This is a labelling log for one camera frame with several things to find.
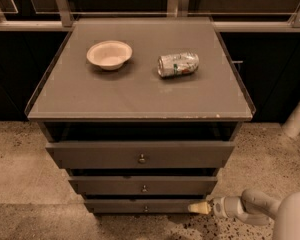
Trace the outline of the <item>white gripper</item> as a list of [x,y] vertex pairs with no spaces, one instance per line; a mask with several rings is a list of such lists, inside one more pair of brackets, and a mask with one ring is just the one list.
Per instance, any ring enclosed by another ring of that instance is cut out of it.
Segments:
[[188,211],[207,215],[213,210],[217,218],[239,218],[244,214],[244,208],[239,196],[216,197],[212,200],[212,208],[207,201],[188,205]]

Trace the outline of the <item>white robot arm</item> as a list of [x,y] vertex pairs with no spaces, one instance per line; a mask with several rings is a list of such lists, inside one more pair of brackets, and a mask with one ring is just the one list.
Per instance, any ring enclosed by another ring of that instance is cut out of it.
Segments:
[[272,240],[300,240],[300,192],[277,200],[262,191],[246,189],[240,196],[215,197],[188,205],[188,211],[236,218],[250,225],[274,221]]

